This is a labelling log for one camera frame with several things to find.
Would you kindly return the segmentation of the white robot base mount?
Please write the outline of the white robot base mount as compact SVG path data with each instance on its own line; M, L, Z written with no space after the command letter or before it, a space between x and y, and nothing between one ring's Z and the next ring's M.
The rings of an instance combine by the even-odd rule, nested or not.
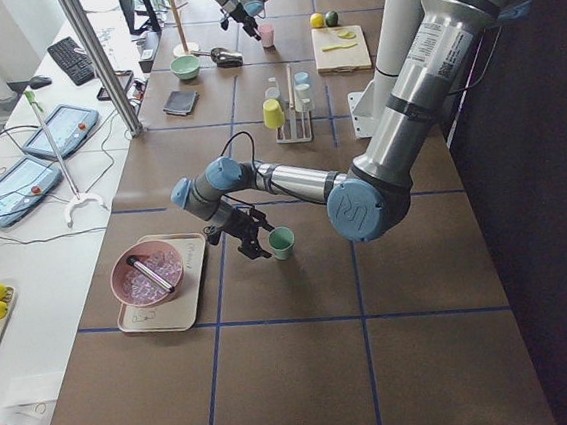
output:
M359 139L372 138L379 125L379 117L374 112L374 96L373 86L347 94L354 134Z

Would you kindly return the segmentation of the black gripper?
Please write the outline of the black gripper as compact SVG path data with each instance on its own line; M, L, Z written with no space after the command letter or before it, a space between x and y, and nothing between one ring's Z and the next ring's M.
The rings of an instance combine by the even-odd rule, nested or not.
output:
M257 233L258 228L272 232L274 227L268 223L267 215L257 208L220 205L206 223L204 233L210 245L217 245L221 235L226 233L240 240L238 251L250 260L272 257L259 244Z
M220 26L223 30L229 29L229 20L234 20L239 25L244 27L247 35L251 38L260 41L261 36L259 34L259 26L256 21L248 15L242 3L236 3L230 7L223 7L221 10L222 18L220 21Z

